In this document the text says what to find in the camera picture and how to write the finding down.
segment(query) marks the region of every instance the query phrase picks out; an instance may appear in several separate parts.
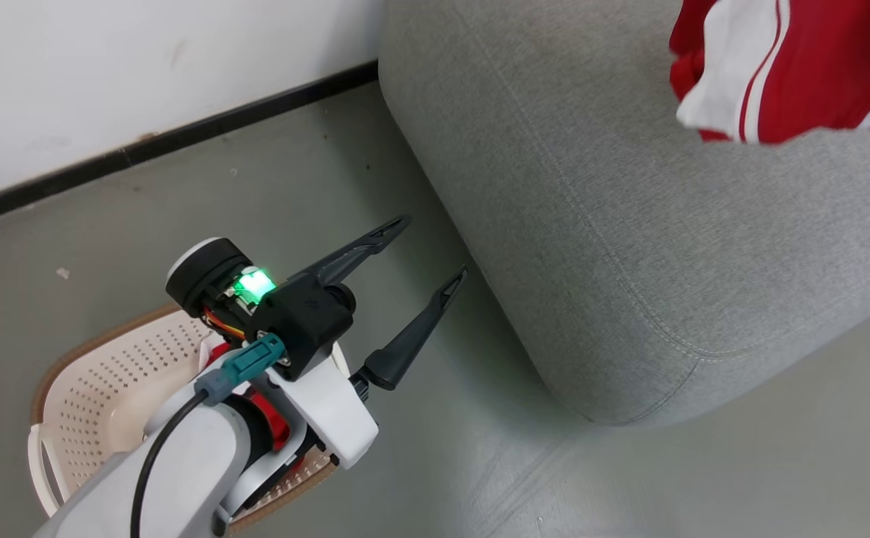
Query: gray floor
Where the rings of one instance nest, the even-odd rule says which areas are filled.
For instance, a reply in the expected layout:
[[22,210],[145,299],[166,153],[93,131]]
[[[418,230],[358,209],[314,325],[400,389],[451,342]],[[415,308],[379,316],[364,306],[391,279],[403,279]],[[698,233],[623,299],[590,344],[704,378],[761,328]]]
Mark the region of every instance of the gray floor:
[[[227,235],[288,276],[404,211],[412,228],[350,280],[356,362],[470,263],[374,85],[1,217],[0,536],[43,521],[25,463],[39,377],[167,303],[183,250]],[[365,459],[247,538],[870,538],[870,320],[711,415],[599,430],[552,401],[476,275],[369,406]]]

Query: gray sofa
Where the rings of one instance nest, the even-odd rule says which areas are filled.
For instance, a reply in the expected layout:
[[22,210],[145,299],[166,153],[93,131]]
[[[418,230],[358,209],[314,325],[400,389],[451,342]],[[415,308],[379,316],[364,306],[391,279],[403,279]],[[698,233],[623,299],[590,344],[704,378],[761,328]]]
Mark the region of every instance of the gray sofa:
[[538,372],[599,424],[700,415],[870,315],[870,132],[701,143],[667,83],[679,7],[387,8],[391,112]]

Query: black cable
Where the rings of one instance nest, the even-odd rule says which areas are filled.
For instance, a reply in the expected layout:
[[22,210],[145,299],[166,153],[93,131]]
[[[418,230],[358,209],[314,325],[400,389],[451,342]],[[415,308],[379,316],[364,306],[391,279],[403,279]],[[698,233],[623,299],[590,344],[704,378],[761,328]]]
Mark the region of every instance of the black cable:
[[150,447],[149,453],[146,455],[146,460],[142,463],[142,468],[139,469],[137,489],[133,494],[133,511],[130,512],[130,538],[139,538],[139,525],[141,524],[142,517],[142,498],[146,494],[146,484],[149,483],[149,474],[152,472],[152,464],[155,463],[155,458],[159,455],[159,451],[162,450],[162,445],[166,444],[166,439],[169,439],[170,433],[176,429],[176,426],[179,426],[179,422],[182,422],[182,419],[186,418],[186,415],[189,415],[189,413],[192,412],[193,409],[196,409],[200,403],[206,401],[206,398],[209,398],[209,392],[206,391],[199,391],[192,398],[189,398],[186,405],[183,405],[182,408],[179,408],[179,411],[176,411],[176,414],[169,419],[169,422],[166,422],[166,425],[162,428],[161,432],[159,432],[159,435],[155,437],[155,441],[152,442],[152,447]]

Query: green led light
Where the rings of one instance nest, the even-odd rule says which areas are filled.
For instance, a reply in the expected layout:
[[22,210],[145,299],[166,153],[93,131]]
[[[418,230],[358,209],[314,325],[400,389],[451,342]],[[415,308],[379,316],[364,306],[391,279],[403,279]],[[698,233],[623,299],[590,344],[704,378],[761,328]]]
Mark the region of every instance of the green led light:
[[240,276],[232,289],[244,302],[258,304],[262,296],[275,289],[275,283],[262,270]]

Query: orange wire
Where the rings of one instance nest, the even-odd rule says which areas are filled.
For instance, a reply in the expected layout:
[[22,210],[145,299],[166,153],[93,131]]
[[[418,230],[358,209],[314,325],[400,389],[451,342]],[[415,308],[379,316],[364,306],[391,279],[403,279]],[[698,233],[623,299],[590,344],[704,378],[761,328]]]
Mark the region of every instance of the orange wire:
[[227,326],[227,324],[224,324],[223,321],[213,315],[213,313],[210,312],[209,309],[203,309],[203,313],[206,314],[206,319],[209,320],[210,323],[214,324],[214,326],[219,327],[221,330],[224,330],[227,333],[232,333],[239,338],[246,340],[246,333],[243,333],[243,331],[238,330],[238,328],[236,327]]

